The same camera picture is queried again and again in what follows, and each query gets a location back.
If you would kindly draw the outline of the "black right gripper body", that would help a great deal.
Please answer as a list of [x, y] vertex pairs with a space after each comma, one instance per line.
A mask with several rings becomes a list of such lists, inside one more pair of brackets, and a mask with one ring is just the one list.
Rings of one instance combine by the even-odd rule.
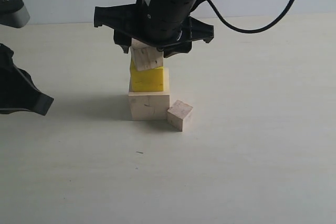
[[214, 27], [190, 16], [196, 0], [136, 0], [134, 4], [96, 7], [94, 26], [118, 30], [151, 47], [214, 38]]

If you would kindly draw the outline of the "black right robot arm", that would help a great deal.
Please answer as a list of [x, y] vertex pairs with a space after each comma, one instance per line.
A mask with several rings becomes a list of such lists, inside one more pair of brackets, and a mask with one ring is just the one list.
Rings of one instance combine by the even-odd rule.
[[[241, 29], [229, 24], [220, 13], [217, 16], [230, 29], [243, 34], [262, 33], [278, 23], [295, 0], [289, 0], [280, 15], [270, 24], [258, 29]], [[124, 53], [136, 39], [162, 52], [164, 58], [187, 54], [194, 41], [207, 44], [214, 38], [214, 27], [191, 16], [198, 6], [211, 0], [136, 0], [134, 4], [95, 7], [94, 26], [114, 30], [113, 40]]]

